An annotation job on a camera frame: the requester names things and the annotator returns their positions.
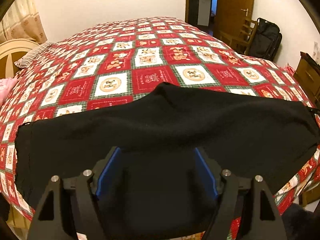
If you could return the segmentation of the black pants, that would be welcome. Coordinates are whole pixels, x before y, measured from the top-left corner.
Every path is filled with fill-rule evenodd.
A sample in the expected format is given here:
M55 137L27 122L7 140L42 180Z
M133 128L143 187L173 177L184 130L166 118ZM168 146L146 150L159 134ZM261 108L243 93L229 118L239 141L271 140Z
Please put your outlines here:
M121 149L110 192L92 193L93 168ZM134 102L21 125L15 185L35 209L29 238L284 239L273 200L319 146L315 110L298 101L161 83ZM221 167L208 198L194 148Z

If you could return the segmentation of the red checkered bedspread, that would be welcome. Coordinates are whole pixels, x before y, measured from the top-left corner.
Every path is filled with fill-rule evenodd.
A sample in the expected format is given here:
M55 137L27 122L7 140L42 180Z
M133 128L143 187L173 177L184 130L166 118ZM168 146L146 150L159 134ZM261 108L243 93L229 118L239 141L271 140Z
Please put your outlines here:
M311 105L291 67L238 54L169 17L96 25L54 43L14 77L1 106L1 193L12 206L8 223L17 228L29 228L33 217L14 185L22 124L129 103L162 82Z

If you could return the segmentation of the pink pillow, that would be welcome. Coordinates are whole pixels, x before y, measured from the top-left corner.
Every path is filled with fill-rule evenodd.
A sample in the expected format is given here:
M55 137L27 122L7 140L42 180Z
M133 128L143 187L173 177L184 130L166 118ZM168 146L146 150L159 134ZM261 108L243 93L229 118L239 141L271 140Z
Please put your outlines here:
M16 86L18 79L16 77L9 77L6 79L0 79L0 106L6 101L9 93Z

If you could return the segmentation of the wooden chair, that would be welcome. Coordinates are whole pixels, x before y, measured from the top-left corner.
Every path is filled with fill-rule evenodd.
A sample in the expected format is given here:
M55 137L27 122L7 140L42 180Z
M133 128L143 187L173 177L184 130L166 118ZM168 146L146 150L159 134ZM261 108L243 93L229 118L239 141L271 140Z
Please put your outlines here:
M248 55L253 38L258 28L258 21L245 17L238 36L219 31L220 40L239 54Z

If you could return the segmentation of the grey striped pillow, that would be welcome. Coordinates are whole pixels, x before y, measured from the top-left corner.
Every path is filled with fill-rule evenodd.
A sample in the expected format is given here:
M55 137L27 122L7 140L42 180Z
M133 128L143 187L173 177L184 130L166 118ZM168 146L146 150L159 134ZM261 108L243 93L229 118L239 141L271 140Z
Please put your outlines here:
M14 65L20 69L28 68L32 62L38 58L42 53L44 53L49 47L51 47L53 42L43 43L33 50L27 52L22 58L14 62Z

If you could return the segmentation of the brown wooden cabinet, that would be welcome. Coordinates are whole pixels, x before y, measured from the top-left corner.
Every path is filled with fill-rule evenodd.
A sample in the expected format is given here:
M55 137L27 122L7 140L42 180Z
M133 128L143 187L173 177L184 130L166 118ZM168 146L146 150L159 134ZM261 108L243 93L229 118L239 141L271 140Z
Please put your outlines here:
M300 61L293 77L310 101L319 108L320 68L308 53L300 52Z

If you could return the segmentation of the black bag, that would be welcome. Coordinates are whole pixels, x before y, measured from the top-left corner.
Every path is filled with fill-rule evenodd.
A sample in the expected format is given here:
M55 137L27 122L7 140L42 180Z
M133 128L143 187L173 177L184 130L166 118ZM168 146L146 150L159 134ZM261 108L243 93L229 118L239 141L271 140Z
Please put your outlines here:
M273 61L282 41L280 28L270 21L258 18L258 27L248 51L248 56Z

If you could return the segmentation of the cream wooden headboard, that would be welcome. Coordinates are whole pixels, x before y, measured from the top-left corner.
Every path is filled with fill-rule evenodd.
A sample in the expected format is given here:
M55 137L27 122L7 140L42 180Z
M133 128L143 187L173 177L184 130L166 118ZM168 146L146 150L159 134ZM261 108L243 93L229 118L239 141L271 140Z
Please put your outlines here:
M36 48L38 45L38 43L32 40L24 38L8 40L1 43L0 78L5 79L14 77L19 71L19 68L15 66L14 62L23 57L27 52Z

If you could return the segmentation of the brown wooden door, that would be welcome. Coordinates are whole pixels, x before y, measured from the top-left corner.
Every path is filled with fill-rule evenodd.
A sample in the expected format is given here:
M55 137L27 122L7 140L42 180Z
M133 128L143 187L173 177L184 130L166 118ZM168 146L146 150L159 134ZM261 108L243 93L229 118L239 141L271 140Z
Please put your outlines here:
M254 0L217 0L213 36L220 37L219 31L238 36L245 17L252 17Z

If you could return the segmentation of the beige patterned curtain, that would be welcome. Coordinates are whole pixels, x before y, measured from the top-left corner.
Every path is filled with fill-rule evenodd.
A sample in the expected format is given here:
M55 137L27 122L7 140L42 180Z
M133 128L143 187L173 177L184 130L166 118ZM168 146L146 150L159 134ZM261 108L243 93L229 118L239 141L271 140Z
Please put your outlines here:
M1 20L1 42L18 38L47 41L35 0L15 0Z

